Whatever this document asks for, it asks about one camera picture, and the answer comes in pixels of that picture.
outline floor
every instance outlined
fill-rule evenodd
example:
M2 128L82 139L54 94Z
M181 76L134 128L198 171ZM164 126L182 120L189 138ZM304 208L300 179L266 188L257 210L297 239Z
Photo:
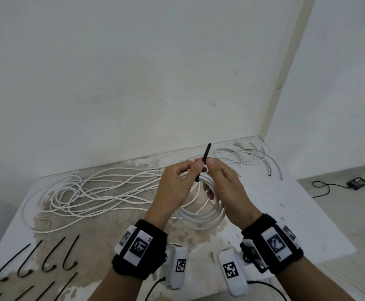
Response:
M365 179L365 172L332 177L326 175L318 179L326 183L346 185L346 182L361 176ZM311 196L325 193L324 188L317 189L312 186L312 180L300 182ZM330 194L316 198L315 201L322 207L325 213L336 223L340 230L349 238L358 250L356 253L326 262L336 272L344 275L365 290L365 187L354 191L337 186L331 186ZM365 294L351 283L341 279L324 265L318 266L328 277L344 288L356 301L364 301ZM272 284L283 291L278 281L272 279ZM228 293L220 293L215 296L198 299L198 301L228 301L228 300L264 300L278 301L281 296L272 292L268 287L254 285L248 296L233 298Z

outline black wristband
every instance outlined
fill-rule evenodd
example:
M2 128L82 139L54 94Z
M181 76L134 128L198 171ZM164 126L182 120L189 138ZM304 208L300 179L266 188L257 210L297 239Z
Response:
M132 234L128 233L128 240L122 242L122 251L114 256L111 264L119 274L145 280L164 262L167 233L143 219L136 222L135 227L137 229ZM140 231L151 237L148 243L139 238ZM137 265L124 258L127 253L132 253L139 259Z
M262 259L268 266L268 269L273 274L280 273L288 265L290 265L294 261L298 261L304 255L302 249L299 248L299 246L297 247L276 223L277 222L273 217L264 213L259 219L257 219L254 223L252 223L250 226L242 231L244 239L252 240L253 244L256 246L257 252L260 254L260 257L262 257ZM275 230L277 236L271 237L270 239L266 240L262 236L262 233L264 233L266 230L269 230L271 227ZM274 239L274 242L280 245L280 248L277 248L274 251L272 250L270 244L272 239ZM251 253L254 250L250 249L250 247L245 246L243 243L241 243L240 246L245 256L255 264L260 272L265 272L265 270L262 270L259 267L259 264L256 263L255 258ZM291 254L288 257L282 259L278 256L277 253L285 247L290 250Z

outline worn table surface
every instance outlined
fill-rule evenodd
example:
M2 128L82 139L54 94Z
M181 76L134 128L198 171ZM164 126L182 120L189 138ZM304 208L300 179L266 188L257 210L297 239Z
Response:
M267 148L257 136L214 144L212 148L225 146L248 147L249 141ZM158 154L117 165L119 165L118 167L162 167L202 155L204 151L205 146ZM272 176L270 177L268 177L265 164L262 162L256 165L243 165L242 167L233 164L231 167L240 175L240 180L251 201L262 212L285 222L300 238L306 256L313 263L324 262L354 252L355 248L336 225L310 198L285 167L280 163L279 165L283 180L280 179L277 167L272 161L270 161L272 168ZM114 167L114 164L71 173L78 173L82 178L86 178L92 173L110 166ZM26 199L40 188L50 185L63 176L65 174L36 179L25 197L23 205ZM41 196L41 192L37 192L25 207L28 223L34 224L38 228L56 228L68 224L73 217L58 217L38 213L37 201ZM145 197L152 199L154 192L148 191ZM199 200L201 198L205 198L205 193L201 192ZM25 295L24 299L35 300L55 280L55 284L45 295L45 299L53 300L76 271L78 271L78 275L65 289L60 300L88 299L110 267L115 244L119 241L128 225L134 223L143 215L144 212L137 210L112 211L98 217L84 219L58 232L36 234L24 225L21 218L21 209L19 209L0 242L0 268L25 245L31 243L31 246L2 272L1 277L9 275L9 280L0 283L0 293L2 293L0 301L12 300L32 285L35 287ZM227 289L217 262L217 255L220 250L228 248L230 245L239 249L242 235L238 227L225 218L220 226L213 230L196 232L181 226L176 221L170 220L166 232L168 233L169 242L182 244L189 249L185 283L179 291L167 290L160 284L151 294L151 300L192 300ZM78 265L70 271L64 271L61 268L62 261L78 234L80 234L80 238L67 262L70 266L76 260ZM44 258L64 236L66 236L66 239L47 262L48 267L57 264L58 268L52 272L43 273L40 267ZM22 269L22 273L25 273L29 268L35 271L26 278L18 278L16 276L17 269L40 240L43 240L43 242ZM271 276L269 272L265 274L258 273L252 265L246 267L246 272L248 278L254 280ZM158 278L158 273L159 270L144 281L138 300L144 300L150 287Z

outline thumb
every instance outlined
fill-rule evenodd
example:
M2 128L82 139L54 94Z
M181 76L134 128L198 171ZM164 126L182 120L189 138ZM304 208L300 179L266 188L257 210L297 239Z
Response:
M195 162L189 169L186 176L182 179L184 184L191 187L195 181L195 178L200 174L200 172L202 171L204 166L205 166L205 164L203 163L203 161Z
M228 182L227 178L225 178L220 165L213 159L206 159L206 166L208 167L208 173L213 176L215 179L216 185L220 186Z

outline white cable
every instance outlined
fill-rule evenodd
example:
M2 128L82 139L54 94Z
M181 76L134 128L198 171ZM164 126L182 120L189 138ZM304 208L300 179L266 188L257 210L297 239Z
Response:
M339 276L340 278L346 280L347 282L350 282L352 285L358 287L364 294L365 294L365 290L363 290L359 285L357 285L356 283L354 283L353 281L343 277L341 274L335 272L333 269L331 269L329 266L327 266L325 263L323 263L323 265L325 265L332 273L335 273L337 276Z
M214 153L216 156L219 154L219 158L221 158L226 163L239 163L240 167L242 165L253 165L259 162L264 162L266 167L268 168L268 175L271 175L271 168L268 162L266 161L266 157L272 159L269 155L267 155L265 148L261 147L262 150L258 150L258 148L251 144L254 148L243 148L238 150L231 149L231 148L215 148L213 149L210 154ZM230 153L227 157L220 156L222 153ZM130 171L140 171L137 174L106 174L105 172L111 170L130 170ZM136 207L136 205L142 204L151 204L152 201L148 201L147 199L140 196L140 193L147 191L147 190L155 190L159 186L159 180L164 172L163 167L156 167L156 168L125 168L125 167L113 167L105 170L101 170L95 174L92 174L86 179L82 179L78 175L68 175L63 177L49 186L45 186L38 191L34 192L31 196L29 196L24 205L22 206L22 219L23 222L26 224L27 227L32 229L36 233L50 233L62 230L66 227L79 222L80 220L86 217L95 217L100 214L104 214L111 210L124 210L124 209L135 209L135 210L143 210L147 211L146 208ZM124 177L125 180L119 180L119 177ZM198 198L200 192L200 182L195 183L191 191L197 188L195 197L187 204L184 204L180 207L176 212L176 217L172 217L173 219L177 219L179 222L182 222L185 226L195 229L195 230L208 230L214 228L220 224L223 220L225 215L225 211L223 209L222 203L217 198L217 194L215 192L215 182L213 178L204 172L202 172L199 176L200 182L205 182L210 189L212 190L213 194L215 195L215 200L210 201L207 199L205 203L200 207L200 209L196 212L189 212L185 209L185 207L189 206ZM86 185L89 182L112 182L114 185L109 187L94 187L94 188L87 188ZM130 191L124 192L123 194L110 196L110 195L101 195L101 193L114 191L117 188L122 186L133 184L136 187ZM45 204L48 205L48 209L41 209L39 208L40 213L53 213L61 217L76 217L68 225L65 225L60 228L55 228L52 230L36 230L33 226L29 225L24 217L25 207L29 203L30 199L34 197L40 191L41 193L39 200L37 202L38 207L43 206L43 201ZM70 198L65 201L63 197L65 194L69 195ZM133 207L118 207L121 203L127 203L129 206ZM205 207L211 207L209 212L202 212ZM213 225L204 226L204 227L192 227L189 223L195 224L205 224L208 222L212 222Z

